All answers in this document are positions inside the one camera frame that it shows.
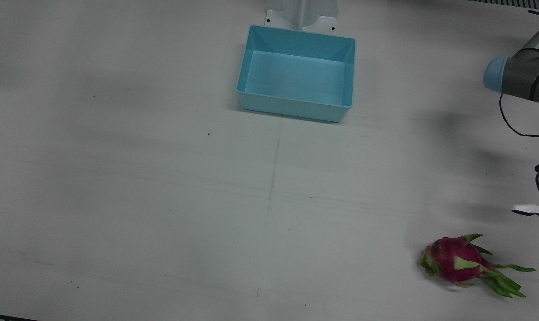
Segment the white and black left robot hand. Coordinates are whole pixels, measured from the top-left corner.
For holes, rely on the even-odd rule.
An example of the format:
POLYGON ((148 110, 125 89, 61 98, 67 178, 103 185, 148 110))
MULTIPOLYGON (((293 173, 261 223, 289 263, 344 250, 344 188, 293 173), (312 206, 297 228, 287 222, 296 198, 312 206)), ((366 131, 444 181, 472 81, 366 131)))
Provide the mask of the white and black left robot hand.
POLYGON ((539 217, 539 205, 534 204, 523 204, 523 205, 514 205, 511 209, 513 213, 524 215, 530 217, 536 215, 539 217))

